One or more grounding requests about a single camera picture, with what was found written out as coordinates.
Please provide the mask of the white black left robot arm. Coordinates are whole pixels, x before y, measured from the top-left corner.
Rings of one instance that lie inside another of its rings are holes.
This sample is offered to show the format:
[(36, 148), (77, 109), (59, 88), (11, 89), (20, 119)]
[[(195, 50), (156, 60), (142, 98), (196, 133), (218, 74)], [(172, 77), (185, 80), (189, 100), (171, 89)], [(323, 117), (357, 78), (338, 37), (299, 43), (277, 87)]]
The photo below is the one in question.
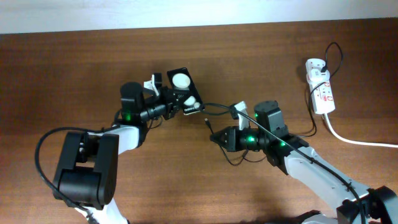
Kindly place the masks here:
[(144, 143), (148, 121), (173, 118), (196, 94), (191, 84), (168, 88), (153, 81), (127, 82), (120, 92), (121, 109), (110, 128), (65, 128), (67, 135), (50, 184), (54, 197), (88, 223), (129, 223), (114, 199), (119, 155)]

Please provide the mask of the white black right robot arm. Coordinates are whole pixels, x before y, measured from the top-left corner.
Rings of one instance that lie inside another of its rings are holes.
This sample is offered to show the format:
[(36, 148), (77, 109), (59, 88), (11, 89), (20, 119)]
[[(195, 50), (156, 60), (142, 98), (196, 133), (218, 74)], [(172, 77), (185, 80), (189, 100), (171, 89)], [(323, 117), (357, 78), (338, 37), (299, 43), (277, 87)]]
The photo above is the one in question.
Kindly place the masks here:
[(327, 163), (308, 142), (289, 132), (276, 101), (257, 104), (253, 118), (243, 101), (222, 108), (239, 124), (212, 133), (212, 142), (228, 152), (262, 151), (272, 166), (306, 185), (336, 212), (330, 218), (312, 210), (290, 223), (397, 223), (397, 194), (386, 186), (372, 189)]

